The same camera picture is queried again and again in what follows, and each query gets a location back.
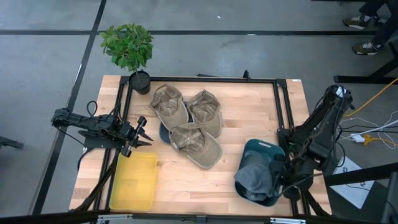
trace gray floor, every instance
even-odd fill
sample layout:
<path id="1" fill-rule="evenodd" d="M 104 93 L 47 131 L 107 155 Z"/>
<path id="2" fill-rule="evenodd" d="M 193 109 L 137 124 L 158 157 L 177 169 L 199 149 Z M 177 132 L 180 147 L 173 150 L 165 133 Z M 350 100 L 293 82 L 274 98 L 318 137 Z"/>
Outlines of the gray floor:
<path id="1" fill-rule="evenodd" d="M 91 30 L 100 0 L 5 0 L 0 2 L 0 29 Z M 250 1 L 144 1 L 108 0 L 99 29 L 136 22 L 150 30 L 350 30 L 341 19 L 357 13 L 361 3 L 310 0 Z M 388 16 L 381 9 L 381 16 Z M 310 111 L 334 75 L 367 75 L 392 58 L 383 50 L 361 57 L 351 46 L 369 37 L 277 37 L 233 35 L 156 35 L 154 56 L 147 64 L 151 75 L 302 79 Z M 66 105 L 88 36 L 0 35 L 0 136 L 25 143 L 22 151 L 0 150 L 0 217 L 29 212 L 55 130 L 50 118 Z M 128 75 L 103 55 L 97 36 L 74 108 L 86 113 L 95 100 L 103 75 Z M 382 85 L 345 85 L 359 106 Z M 398 89 L 393 86 L 356 116 L 384 124 L 398 110 Z M 344 125 L 365 124 L 354 120 Z M 68 133 L 78 137 L 76 129 Z M 361 167 L 395 162 L 396 149 L 381 142 L 361 146 L 341 142 L 349 158 Z M 66 138 L 44 205 L 44 213 L 68 209 L 81 146 Z"/>

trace yellow plastic bin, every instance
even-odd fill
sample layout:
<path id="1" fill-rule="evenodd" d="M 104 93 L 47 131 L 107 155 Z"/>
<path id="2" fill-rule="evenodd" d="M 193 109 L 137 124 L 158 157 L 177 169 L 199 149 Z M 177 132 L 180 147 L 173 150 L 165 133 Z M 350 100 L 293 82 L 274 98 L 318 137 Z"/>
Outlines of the yellow plastic bin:
<path id="1" fill-rule="evenodd" d="M 157 157 L 153 152 L 119 156 L 109 207 L 112 210 L 148 211 L 155 198 Z"/>

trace wooden table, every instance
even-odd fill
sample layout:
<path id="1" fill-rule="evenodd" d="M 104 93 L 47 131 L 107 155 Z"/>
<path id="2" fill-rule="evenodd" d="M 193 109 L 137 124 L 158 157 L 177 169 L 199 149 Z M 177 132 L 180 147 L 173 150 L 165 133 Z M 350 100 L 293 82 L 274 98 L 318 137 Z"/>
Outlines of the wooden table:
<path id="1" fill-rule="evenodd" d="M 98 95 L 97 114 L 109 113 L 114 107 L 120 78 L 120 76 L 114 75 L 104 76 Z M 300 80 L 286 81 L 294 123 L 298 125 L 308 118 L 303 86 Z M 139 147 L 136 151 L 156 152 L 159 160 L 155 202 L 149 212 L 291 216 L 292 210 L 287 198 L 281 197 L 272 207 L 263 207 L 241 198 L 234 188 L 233 176 L 238 169 L 245 143 L 253 138 L 274 144 L 278 142 L 276 135 L 278 119 L 272 85 L 266 83 L 168 82 L 182 92 L 184 101 L 188 101 L 200 90 L 206 89 L 215 94 L 221 103 L 223 129 L 218 140 L 223 148 L 223 155 L 213 168 L 204 170 L 186 157 L 178 155 L 159 138 L 160 121 L 148 104 L 155 89 L 164 83 L 152 82 L 151 91 L 147 95 L 133 92 L 129 105 L 128 120 L 135 126 L 138 117 L 144 115 L 148 120 L 145 127 L 146 133 L 154 139 L 152 146 Z M 125 90 L 122 102 L 125 101 L 126 92 Z M 287 115 L 284 103 L 282 103 L 282 90 L 279 95 L 286 122 Z M 103 155 L 103 149 L 95 149 L 82 160 L 70 208 L 79 206 L 93 190 L 100 176 Z M 104 208 L 107 188 L 107 186 L 104 188 L 100 208 Z M 310 192 L 322 208 L 331 213 L 322 176 L 314 178 Z M 298 210 L 303 213 L 301 202 L 298 202 Z"/>

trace sneaker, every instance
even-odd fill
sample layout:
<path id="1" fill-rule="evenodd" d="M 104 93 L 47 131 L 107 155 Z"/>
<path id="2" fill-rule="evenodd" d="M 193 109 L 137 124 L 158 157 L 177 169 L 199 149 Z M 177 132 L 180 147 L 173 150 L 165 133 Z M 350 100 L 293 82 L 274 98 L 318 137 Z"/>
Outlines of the sneaker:
<path id="1" fill-rule="evenodd" d="M 363 30 L 365 29 L 371 20 L 367 22 L 364 21 L 365 15 L 354 16 L 352 18 L 343 19 L 343 24 L 348 27 L 353 27 L 355 29 Z"/>
<path id="2" fill-rule="evenodd" d="M 368 42 L 353 46 L 353 51 L 359 55 L 375 55 L 382 45 L 374 45 L 370 40 Z"/>

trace green plant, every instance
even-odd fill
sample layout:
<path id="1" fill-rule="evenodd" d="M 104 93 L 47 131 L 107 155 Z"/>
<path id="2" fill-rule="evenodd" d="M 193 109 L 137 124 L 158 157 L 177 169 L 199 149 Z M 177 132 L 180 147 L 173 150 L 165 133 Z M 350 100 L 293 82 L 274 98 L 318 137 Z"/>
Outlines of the green plant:
<path id="1" fill-rule="evenodd" d="M 153 37 L 140 25 L 126 24 L 116 29 L 111 26 L 99 34 L 104 39 L 104 54 L 112 56 L 112 63 L 127 67 L 129 72 L 146 67 L 147 60 L 152 58 Z"/>

